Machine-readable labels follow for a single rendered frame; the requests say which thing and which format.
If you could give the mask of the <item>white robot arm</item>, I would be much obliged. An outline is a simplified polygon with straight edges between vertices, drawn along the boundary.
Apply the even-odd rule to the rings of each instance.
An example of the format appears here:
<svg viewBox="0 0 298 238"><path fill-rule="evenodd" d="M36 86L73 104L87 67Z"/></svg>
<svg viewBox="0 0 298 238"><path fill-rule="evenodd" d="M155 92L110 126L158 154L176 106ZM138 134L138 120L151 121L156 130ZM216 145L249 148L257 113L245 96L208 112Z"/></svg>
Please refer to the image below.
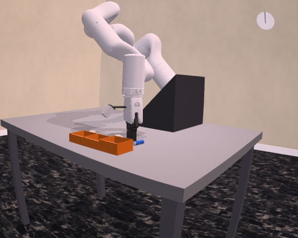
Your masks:
<svg viewBox="0 0 298 238"><path fill-rule="evenodd" d="M119 6L112 1L86 10L82 14L85 34L94 38L107 55L123 62L122 94L144 95L144 82L152 78L162 89L175 73L162 58L160 39L149 33L134 44L130 29L122 24L109 25L119 12Z"/></svg>

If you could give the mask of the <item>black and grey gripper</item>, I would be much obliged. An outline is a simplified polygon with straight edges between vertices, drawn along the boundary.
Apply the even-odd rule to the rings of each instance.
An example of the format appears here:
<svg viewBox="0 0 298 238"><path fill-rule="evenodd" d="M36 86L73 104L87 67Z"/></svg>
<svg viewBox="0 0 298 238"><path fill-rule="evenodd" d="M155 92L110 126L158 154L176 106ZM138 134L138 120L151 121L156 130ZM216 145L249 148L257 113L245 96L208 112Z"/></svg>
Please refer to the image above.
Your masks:
<svg viewBox="0 0 298 238"><path fill-rule="evenodd" d="M138 123L143 123L142 96L124 96L124 120L127 123L127 138L136 141Z"/></svg>

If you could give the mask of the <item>orange three-compartment bin rack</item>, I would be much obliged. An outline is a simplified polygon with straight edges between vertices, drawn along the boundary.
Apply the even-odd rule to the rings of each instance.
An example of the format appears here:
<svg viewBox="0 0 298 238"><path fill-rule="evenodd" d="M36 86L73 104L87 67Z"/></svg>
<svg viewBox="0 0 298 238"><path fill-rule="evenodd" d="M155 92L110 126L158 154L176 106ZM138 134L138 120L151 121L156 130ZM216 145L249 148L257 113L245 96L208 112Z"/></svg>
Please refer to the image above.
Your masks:
<svg viewBox="0 0 298 238"><path fill-rule="evenodd" d="M133 151L133 139L110 137L85 130L69 133L69 141L116 156Z"/></svg>

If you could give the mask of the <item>blue aa battery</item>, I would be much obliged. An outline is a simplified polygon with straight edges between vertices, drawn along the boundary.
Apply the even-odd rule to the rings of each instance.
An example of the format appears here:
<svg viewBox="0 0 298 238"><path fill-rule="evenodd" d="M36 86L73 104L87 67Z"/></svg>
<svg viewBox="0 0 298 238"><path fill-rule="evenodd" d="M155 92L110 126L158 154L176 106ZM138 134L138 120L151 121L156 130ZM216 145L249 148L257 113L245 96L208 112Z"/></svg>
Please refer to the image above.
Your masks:
<svg viewBox="0 0 298 238"><path fill-rule="evenodd" d="M144 143L144 140L139 140L139 141L135 141L133 142L133 145L140 145L140 144L143 144Z"/></svg>

